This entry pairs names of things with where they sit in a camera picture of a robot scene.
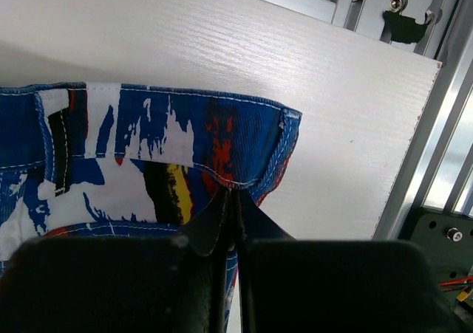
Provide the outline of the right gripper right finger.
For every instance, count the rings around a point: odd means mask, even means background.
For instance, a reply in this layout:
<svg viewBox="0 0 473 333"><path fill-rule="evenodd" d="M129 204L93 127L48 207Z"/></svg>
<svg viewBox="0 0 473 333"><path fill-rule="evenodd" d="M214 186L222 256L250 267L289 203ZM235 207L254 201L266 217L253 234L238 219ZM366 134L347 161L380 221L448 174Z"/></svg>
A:
<svg viewBox="0 0 473 333"><path fill-rule="evenodd" d="M405 241L298 240L234 195L244 332L460 332L421 251Z"/></svg>

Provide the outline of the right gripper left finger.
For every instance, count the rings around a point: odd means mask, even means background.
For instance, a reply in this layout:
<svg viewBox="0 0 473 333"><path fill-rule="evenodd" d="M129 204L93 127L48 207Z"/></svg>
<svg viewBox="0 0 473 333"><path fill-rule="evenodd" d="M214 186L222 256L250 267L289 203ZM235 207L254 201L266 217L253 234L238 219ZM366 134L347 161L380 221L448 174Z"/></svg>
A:
<svg viewBox="0 0 473 333"><path fill-rule="evenodd" d="M229 192L166 237L42 238L1 276L3 332L223 332Z"/></svg>

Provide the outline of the blue patterned trousers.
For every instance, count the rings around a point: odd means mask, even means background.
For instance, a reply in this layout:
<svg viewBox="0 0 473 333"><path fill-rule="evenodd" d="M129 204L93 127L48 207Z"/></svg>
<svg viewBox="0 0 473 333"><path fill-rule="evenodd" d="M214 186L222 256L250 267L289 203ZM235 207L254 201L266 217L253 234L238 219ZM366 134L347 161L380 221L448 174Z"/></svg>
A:
<svg viewBox="0 0 473 333"><path fill-rule="evenodd" d="M220 186L280 183L302 115L272 100L122 83L1 90L1 265L38 236L170 235Z"/></svg>

